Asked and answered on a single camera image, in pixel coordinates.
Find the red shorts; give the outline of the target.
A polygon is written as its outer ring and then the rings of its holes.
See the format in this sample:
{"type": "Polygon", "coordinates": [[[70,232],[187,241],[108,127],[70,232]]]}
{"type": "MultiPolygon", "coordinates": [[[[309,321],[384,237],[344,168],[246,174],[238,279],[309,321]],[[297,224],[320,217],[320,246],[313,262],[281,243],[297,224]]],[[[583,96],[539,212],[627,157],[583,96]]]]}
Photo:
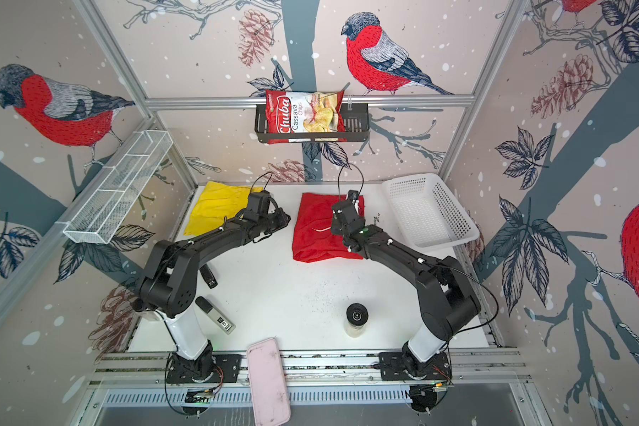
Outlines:
{"type": "Polygon", "coordinates": [[[345,199],[345,195],[302,194],[292,242],[296,262],[310,264],[333,258],[362,259],[347,250],[341,236],[331,232],[332,207],[345,199]]]}

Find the yellow shorts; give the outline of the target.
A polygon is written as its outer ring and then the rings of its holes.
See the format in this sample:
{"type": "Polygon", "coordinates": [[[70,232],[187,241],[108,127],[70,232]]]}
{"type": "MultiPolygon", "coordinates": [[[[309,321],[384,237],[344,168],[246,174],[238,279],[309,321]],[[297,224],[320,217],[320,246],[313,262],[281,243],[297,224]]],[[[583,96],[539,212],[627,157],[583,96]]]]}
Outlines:
{"type": "Polygon", "coordinates": [[[250,192],[261,191],[261,188],[251,190],[244,186],[209,182],[188,217],[184,235],[198,236],[217,229],[225,220],[234,218],[247,207],[250,192]]]}

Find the white plastic basket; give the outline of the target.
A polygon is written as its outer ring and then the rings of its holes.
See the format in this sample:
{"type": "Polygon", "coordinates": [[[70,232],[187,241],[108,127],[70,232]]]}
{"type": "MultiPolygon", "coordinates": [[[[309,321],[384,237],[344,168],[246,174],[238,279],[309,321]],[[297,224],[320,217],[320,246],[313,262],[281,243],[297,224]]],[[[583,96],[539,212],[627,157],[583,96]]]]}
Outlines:
{"type": "Polygon", "coordinates": [[[479,229],[445,182],[434,173],[383,182],[406,244],[420,252],[454,248],[480,236],[479,229]]]}

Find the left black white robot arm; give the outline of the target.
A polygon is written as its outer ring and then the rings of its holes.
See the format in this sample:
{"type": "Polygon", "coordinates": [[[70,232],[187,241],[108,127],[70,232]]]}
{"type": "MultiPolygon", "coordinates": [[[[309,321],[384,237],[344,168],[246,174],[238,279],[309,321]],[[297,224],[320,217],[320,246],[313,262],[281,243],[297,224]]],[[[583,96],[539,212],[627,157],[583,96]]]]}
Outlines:
{"type": "Polygon", "coordinates": [[[261,242],[289,222],[290,216],[281,208],[264,214],[243,211],[191,240],[156,243],[131,306],[137,313],[155,313],[167,328],[176,347],[169,357],[173,383],[203,383],[221,372],[212,343],[196,315],[197,309],[205,309],[205,298],[197,295],[198,275],[212,259],[261,242]]]}

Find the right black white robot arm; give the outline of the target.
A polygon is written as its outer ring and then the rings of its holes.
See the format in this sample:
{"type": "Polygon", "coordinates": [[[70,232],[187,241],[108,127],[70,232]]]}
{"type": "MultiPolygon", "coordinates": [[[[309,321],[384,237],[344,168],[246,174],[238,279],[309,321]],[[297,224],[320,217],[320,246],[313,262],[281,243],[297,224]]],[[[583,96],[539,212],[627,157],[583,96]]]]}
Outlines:
{"type": "Polygon", "coordinates": [[[397,380],[406,374],[415,380],[452,380],[447,347],[480,312],[470,278],[454,257],[440,259],[408,248],[377,225],[367,225],[353,202],[332,206],[332,234],[342,238],[351,253],[387,267],[409,282],[417,294],[422,326],[402,348],[399,363],[383,374],[397,380]]]}

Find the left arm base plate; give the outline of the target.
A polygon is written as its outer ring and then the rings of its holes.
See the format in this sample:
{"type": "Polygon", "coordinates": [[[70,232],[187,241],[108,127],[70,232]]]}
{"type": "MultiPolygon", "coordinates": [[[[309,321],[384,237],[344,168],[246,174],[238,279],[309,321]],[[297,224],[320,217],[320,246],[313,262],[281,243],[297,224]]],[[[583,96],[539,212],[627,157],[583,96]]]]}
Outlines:
{"type": "Polygon", "coordinates": [[[177,354],[168,358],[167,384],[235,383],[241,369],[238,354],[211,354],[197,360],[186,360],[177,354]]]}

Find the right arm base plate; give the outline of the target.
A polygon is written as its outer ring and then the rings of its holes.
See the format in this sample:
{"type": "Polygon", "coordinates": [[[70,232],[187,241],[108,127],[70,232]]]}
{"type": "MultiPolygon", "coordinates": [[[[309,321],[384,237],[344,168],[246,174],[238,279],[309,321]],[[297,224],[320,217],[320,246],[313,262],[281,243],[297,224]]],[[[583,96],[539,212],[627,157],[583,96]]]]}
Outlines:
{"type": "Polygon", "coordinates": [[[385,351],[378,354],[375,367],[379,370],[381,380],[394,381],[439,381],[449,382],[452,369],[445,353],[434,355],[426,362],[420,362],[410,353],[385,351]]]}

